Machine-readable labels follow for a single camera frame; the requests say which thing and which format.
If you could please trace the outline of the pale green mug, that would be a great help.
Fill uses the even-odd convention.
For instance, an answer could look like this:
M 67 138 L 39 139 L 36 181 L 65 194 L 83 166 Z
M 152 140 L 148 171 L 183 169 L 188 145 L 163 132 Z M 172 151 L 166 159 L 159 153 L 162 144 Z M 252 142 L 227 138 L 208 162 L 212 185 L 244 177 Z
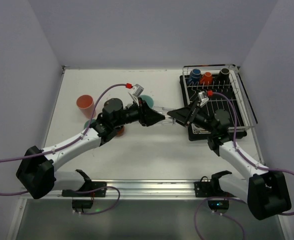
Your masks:
M 85 124 L 83 125 L 83 129 L 86 129 L 87 127 L 89 127 L 92 123 L 94 123 L 96 120 L 95 119 L 91 119 L 91 120 L 87 120 L 85 122 Z
M 143 95 L 140 95 L 139 97 L 143 101 L 145 101 L 151 109 L 154 107 L 154 100 L 151 96 L 143 94 Z

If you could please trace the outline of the clear glass cup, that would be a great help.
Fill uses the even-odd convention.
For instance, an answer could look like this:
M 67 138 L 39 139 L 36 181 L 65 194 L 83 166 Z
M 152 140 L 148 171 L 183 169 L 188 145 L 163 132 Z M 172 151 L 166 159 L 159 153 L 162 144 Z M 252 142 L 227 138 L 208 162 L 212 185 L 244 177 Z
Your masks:
M 163 107 L 163 106 L 154 106 L 153 110 L 155 110 L 156 112 L 158 112 L 159 114 L 161 114 L 165 117 L 165 119 L 158 122 L 158 124 L 171 125 L 171 126 L 174 126 L 176 124 L 176 120 L 168 115 L 168 112 L 173 111 L 174 108 Z

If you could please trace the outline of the orange cup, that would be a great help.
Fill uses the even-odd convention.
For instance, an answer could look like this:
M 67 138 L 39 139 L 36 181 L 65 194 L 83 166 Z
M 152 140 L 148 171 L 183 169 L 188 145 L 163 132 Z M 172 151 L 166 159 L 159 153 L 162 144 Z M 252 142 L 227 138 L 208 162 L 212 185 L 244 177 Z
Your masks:
M 206 86 L 211 85 L 213 83 L 213 75 L 212 75 L 212 73 L 211 72 L 205 72 L 202 75 L 199 83 L 201 85 L 206 85 Z

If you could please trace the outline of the blue cup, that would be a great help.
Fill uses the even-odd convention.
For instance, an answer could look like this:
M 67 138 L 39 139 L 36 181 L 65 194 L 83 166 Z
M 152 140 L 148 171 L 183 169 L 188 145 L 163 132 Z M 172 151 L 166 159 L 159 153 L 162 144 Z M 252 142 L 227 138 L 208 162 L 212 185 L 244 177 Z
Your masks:
M 198 83 L 202 77 L 200 69 L 194 68 L 189 73 L 188 83 Z

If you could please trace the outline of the red glazed round cup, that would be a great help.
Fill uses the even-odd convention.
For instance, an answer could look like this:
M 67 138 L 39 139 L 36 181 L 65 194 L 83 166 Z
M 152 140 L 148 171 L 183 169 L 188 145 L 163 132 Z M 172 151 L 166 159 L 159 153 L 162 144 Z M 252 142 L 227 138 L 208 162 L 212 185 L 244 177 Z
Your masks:
M 116 128 L 116 136 L 120 137 L 124 134 L 125 132 L 125 127 L 124 126 L 119 126 Z

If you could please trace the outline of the black cup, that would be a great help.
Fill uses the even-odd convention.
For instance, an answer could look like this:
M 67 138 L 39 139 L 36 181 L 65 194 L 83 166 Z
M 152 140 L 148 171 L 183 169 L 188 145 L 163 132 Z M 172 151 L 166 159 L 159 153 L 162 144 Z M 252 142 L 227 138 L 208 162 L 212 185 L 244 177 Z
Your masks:
M 224 67 L 224 68 L 222 68 L 222 69 L 219 71 L 219 73 L 218 73 L 216 79 L 217 79 L 219 82 L 224 83 L 224 82 L 226 82 L 226 81 L 229 80 L 229 74 L 230 74 L 230 70 L 229 70 L 228 68 L 225 68 L 225 67 Z

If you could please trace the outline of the pink plastic cup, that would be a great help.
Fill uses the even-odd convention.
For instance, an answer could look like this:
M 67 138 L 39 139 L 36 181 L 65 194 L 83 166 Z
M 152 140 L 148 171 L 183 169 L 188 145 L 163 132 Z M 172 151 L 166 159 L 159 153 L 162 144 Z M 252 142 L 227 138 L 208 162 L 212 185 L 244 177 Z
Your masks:
M 76 100 L 76 105 L 87 119 L 92 118 L 92 113 L 94 112 L 95 103 L 93 98 L 90 95 L 85 94 L 85 95 L 79 96 L 78 99 Z

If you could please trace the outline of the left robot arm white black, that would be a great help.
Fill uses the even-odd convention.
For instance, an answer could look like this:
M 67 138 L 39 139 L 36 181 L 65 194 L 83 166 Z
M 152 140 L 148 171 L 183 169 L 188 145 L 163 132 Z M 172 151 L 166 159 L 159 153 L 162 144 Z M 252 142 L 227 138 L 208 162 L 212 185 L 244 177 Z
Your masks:
M 163 120 L 165 116 L 150 108 L 141 98 L 130 107 L 124 107 L 120 99 L 112 98 L 87 130 L 43 150 L 36 146 L 29 148 L 16 177 L 36 200 L 58 190 L 88 194 L 94 187 L 84 171 L 59 169 L 77 156 L 108 143 L 124 125 L 139 122 L 143 127 L 149 127 Z

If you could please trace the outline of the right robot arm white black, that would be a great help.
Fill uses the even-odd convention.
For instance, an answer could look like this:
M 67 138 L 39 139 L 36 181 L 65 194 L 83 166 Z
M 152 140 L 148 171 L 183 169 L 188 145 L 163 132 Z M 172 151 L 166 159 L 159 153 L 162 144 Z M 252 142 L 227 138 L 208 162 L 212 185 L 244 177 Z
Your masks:
M 209 132 L 209 148 L 230 163 L 246 180 L 246 183 L 241 183 L 231 173 L 226 173 L 215 177 L 214 187 L 247 203 L 256 219 L 264 220 L 292 208 L 284 174 L 263 166 L 234 143 L 229 133 L 232 118 L 228 111 L 218 109 L 208 115 L 197 104 L 190 104 L 170 110 L 167 114 L 182 126 L 194 124 Z

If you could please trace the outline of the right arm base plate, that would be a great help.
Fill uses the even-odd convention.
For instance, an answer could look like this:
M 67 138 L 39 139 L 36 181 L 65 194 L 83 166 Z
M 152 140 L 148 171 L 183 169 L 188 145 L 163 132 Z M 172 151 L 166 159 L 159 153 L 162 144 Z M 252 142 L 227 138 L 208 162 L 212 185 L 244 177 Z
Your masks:
M 196 198 L 207 198 L 207 197 L 227 197 L 228 193 L 223 191 L 219 184 L 217 177 L 207 178 L 203 176 L 200 180 L 195 181 L 194 195 Z

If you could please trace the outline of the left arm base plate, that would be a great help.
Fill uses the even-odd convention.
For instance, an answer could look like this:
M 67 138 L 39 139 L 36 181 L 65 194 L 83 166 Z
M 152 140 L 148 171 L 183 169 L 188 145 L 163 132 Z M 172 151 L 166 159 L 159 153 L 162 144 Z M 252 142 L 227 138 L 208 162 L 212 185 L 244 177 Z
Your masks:
M 63 197 L 97 197 L 97 198 L 104 198 L 106 196 L 106 188 L 100 189 L 96 192 L 90 192 L 90 193 L 85 193 L 91 190 L 96 190 L 101 187 L 106 187 L 107 183 L 105 181 L 91 181 L 91 182 L 86 182 L 79 190 L 78 192 L 81 193 L 76 193 L 75 191 L 72 190 L 63 190 L 62 191 L 62 196 Z

